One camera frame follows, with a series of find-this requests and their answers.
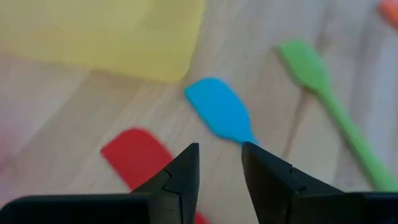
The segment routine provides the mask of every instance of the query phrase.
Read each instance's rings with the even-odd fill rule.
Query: red spatula
[[[131,190],[149,180],[173,160],[169,151],[151,133],[138,128],[119,134],[102,148],[101,153]],[[197,212],[195,224],[207,223],[203,215]]]

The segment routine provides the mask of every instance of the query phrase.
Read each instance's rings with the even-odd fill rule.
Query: spatula handle
[[[352,122],[347,112],[329,91],[319,92],[319,97],[345,135],[351,150],[356,154],[373,186],[381,191],[396,191],[397,183],[383,163],[373,154],[367,140]]]

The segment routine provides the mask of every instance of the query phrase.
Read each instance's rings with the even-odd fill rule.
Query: wood grain
[[[200,143],[198,209],[211,223],[258,223],[241,151],[216,138],[183,89],[226,81],[251,115],[260,145],[344,190],[370,189],[323,106],[295,85],[274,46],[300,38],[317,48],[336,97],[395,170],[398,34],[373,0],[208,1],[187,76],[156,83],[0,57],[0,204],[28,194],[127,192],[99,151],[131,126],[176,156]]]

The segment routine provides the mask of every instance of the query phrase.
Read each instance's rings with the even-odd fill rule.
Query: yellow container
[[[154,80],[187,72],[203,0],[0,0],[0,50]]]

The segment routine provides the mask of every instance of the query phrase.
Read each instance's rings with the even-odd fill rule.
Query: blue spatula head
[[[216,78],[205,78],[188,86],[184,94],[217,136],[239,144],[245,141],[257,144],[248,112],[227,84]]]

